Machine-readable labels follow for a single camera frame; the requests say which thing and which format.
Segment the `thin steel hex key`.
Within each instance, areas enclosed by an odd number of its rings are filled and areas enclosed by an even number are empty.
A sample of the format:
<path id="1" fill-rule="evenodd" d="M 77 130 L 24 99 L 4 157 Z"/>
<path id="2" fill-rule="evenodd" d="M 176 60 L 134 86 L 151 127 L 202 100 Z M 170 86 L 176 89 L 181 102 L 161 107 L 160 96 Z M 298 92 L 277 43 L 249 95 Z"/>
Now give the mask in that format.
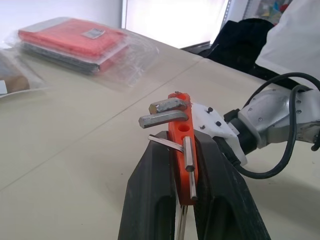
<path id="1" fill-rule="evenodd" d="M 173 141 L 157 137 L 155 135 L 150 134 L 148 136 L 148 139 L 150 141 L 159 143 L 161 145 L 167 146 L 171 149 L 177 150 L 181 153 L 183 153 L 184 159 L 185 159 L 185 166 L 188 164 L 188 144 L 190 143 L 190 137 L 185 136 L 183 138 L 183 145 L 180 145 L 178 143 L 175 143 Z M 177 231 L 176 231 L 176 238 L 175 240 L 184 240 L 185 239 L 185 229 L 186 229 L 186 221 L 187 221 L 187 212 L 188 212 L 188 206 L 187 205 L 181 205 L 180 206 L 180 212 L 179 212 L 179 218 L 178 218 L 178 225 L 177 225 Z"/>

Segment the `metal shelf post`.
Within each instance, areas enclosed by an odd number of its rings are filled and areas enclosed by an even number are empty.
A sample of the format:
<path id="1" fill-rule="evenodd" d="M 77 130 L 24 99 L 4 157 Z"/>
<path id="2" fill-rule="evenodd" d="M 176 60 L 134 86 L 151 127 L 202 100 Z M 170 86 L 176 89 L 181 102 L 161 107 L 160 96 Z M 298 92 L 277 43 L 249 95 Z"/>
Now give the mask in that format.
<path id="1" fill-rule="evenodd" d="M 222 18 L 221 28 L 224 27 L 224 25 L 227 23 L 227 21 L 230 18 L 232 3 L 233 3 L 233 0 L 227 1 L 226 7 L 225 7 L 225 12 L 224 12 L 224 15 Z"/>

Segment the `dark grey cloth pack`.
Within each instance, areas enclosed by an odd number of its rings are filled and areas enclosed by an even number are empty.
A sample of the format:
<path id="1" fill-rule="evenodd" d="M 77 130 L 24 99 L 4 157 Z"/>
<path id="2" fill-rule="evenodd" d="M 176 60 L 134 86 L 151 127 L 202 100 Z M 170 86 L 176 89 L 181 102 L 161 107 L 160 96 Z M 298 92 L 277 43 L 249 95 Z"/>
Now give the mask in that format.
<path id="1" fill-rule="evenodd" d="M 22 42 L 20 47 L 25 53 L 85 75 L 96 75 L 100 72 L 99 65 L 95 63 L 90 63 L 66 56 L 64 54 L 47 50 L 27 42 Z"/>

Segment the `thickest steel hex key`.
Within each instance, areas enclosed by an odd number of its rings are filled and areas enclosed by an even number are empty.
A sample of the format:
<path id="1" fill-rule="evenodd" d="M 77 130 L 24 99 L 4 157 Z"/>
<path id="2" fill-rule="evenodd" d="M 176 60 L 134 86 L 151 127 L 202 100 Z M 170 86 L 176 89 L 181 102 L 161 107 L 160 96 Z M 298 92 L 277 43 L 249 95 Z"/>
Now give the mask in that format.
<path id="1" fill-rule="evenodd" d="M 187 109 L 187 107 L 188 105 L 184 100 L 177 97 L 173 97 L 151 103 L 148 110 L 150 114 L 157 114 L 172 110 L 184 111 Z"/>

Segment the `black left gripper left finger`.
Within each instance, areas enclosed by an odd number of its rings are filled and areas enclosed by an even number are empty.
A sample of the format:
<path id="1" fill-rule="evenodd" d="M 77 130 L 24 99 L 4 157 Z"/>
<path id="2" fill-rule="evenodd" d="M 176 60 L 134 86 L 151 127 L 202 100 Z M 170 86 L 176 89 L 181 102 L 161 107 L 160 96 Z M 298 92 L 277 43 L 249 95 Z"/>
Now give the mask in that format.
<path id="1" fill-rule="evenodd" d="M 150 141 L 127 182 L 117 240 L 174 240 L 176 204 L 172 153 Z"/>

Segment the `plastic bag with brown item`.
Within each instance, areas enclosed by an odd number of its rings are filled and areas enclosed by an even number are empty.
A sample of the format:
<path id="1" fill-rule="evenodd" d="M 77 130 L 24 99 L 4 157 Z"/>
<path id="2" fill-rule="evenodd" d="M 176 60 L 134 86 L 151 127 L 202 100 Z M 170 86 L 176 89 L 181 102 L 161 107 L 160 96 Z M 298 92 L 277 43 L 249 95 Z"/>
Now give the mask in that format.
<path id="1" fill-rule="evenodd" d="M 18 53 L 0 48 L 0 99 L 49 87 L 50 84 L 32 70 Z"/>

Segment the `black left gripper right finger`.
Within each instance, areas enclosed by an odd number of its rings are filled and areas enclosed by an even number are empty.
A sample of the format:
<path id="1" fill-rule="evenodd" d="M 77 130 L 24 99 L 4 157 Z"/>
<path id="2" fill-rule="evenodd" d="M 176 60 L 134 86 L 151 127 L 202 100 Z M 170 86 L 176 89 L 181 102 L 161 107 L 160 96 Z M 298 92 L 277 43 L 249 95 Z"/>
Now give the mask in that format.
<path id="1" fill-rule="evenodd" d="M 209 135 L 195 132 L 198 240 L 271 240 L 246 181 Z"/>

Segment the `black flat object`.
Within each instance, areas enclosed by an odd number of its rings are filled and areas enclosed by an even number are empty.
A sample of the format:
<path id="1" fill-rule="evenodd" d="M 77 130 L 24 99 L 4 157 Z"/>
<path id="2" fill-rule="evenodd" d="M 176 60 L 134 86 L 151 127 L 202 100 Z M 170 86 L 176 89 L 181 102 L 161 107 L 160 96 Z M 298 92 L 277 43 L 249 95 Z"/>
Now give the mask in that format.
<path id="1" fill-rule="evenodd" d="M 198 55 L 202 51 L 210 49 L 211 45 L 212 44 L 210 43 L 210 41 L 206 41 L 206 42 L 197 43 L 191 46 L 183 47 L 181 48 L 181 50 Z"/>

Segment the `red cloth pack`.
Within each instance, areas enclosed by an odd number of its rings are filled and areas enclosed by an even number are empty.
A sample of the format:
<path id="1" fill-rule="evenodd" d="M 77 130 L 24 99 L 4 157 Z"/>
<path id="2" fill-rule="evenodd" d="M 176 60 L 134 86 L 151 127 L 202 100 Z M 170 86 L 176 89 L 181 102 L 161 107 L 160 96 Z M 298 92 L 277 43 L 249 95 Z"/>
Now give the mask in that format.
<path id="1" fill-rule="evenodd" d="M 57 17 L 18 30 L 22 42 L 97 64 L 105 72 L 122 59 L 129 48 L 122 31 L 96 22 Z"/>

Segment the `medium steel hex key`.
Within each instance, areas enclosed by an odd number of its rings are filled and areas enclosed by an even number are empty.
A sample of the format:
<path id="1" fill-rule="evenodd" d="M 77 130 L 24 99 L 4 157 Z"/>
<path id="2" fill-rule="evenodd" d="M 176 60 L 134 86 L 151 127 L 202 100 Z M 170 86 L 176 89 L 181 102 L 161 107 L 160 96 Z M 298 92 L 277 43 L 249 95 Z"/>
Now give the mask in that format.
<path id="1" fill-rule="evenodd" d="M 189 188 L 190 199 L 197 200 L 196 179 L 195 179 L 195 160 L 193 153 L 193 144 L 190 136 L 183 138 L 183 156 L 184 156 L 184 168 L 189 175 Z"/>

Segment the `white fabric cover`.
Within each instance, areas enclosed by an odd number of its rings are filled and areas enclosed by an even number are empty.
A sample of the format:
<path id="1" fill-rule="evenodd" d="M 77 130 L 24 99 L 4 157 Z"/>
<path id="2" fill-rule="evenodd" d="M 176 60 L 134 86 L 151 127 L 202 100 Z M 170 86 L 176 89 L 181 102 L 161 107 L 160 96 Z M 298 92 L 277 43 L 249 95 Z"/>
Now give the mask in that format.
<path id="1" fill-rule="evenodd" d="M 299 72 L 320 81 L 320 0 L 292 0 L 255 64 L 278 75 Z"/>

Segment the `thick steel hex key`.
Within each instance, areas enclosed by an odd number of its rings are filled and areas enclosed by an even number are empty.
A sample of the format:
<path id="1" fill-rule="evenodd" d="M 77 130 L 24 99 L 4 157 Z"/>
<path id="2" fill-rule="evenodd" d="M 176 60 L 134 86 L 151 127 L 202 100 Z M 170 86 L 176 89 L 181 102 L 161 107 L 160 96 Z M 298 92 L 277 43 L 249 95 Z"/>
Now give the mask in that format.
<path id="1" fill-rule="evenodd" d="M 141 128 L 146 129 L 170 122 L 185 122 L 188 119 L 189 117 L 185 112 L 181 110 L 170 110 L 141 116 L 138 122 Z"/>

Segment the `orange hex key holder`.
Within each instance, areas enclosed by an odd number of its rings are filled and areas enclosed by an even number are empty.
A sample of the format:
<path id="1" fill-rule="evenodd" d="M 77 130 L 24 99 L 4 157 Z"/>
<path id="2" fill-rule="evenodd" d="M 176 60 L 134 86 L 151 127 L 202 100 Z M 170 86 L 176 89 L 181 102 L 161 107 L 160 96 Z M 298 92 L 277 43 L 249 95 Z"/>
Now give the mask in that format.
<path id="1" fill-rule="evenodd" d="M 171 93 L 169 98 L 179 98 L 187 104 L 187 109 L 183 112 L 187 114 L 187 121 L 174 121 L 168 124 L 168 139 L 172 142 L 183 144 L 183 138 L 188 136 L 191 139 L 191 146 L 193 148 L 194 157 L 194 178 L 195 182 L 198 181 L 198 165 L 197 165 L 197 153 L 195 143 L 195 133 L 192 119 L 192 103 L 191 98 L 187 93 L 175 92 Z M 177 189 L 179 203 L 181 205 L 190 206 L 194 205 L 195 201 L 191 198 L 190 192 L 190 177 L 189 173 L 185 169 L 185 158 L 182 152 L 173 150 L 171 153 L 172 164 L 174 171 L 175 185 Z"/>

